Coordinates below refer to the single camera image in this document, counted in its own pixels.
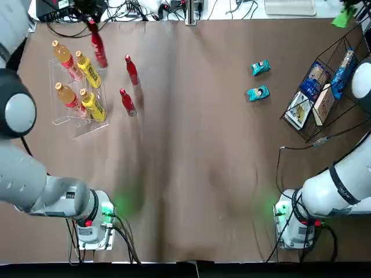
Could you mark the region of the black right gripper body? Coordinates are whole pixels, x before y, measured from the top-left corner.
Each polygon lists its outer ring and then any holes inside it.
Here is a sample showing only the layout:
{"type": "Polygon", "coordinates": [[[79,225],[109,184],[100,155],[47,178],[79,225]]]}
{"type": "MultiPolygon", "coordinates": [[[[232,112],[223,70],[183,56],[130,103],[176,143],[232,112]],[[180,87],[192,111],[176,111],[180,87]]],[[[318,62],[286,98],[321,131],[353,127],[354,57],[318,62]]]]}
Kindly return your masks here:
{"type": "Polygon", "coordinates": [[[360,10],[365,6],[364,0],[343,0],[344,10],[351,12],[353,10],[360,10]]]}

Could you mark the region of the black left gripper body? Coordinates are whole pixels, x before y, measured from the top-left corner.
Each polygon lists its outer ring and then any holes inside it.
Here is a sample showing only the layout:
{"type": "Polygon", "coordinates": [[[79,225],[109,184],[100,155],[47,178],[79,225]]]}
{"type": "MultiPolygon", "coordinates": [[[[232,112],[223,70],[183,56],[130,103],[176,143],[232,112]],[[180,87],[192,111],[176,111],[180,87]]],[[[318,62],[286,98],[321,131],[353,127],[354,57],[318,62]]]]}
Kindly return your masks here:
{"type": "Polygon", "coordinates": [[[76,0],[75,7],[84,15],[93,17],[97,12],[97,2],[95,0],[76,0]]]}

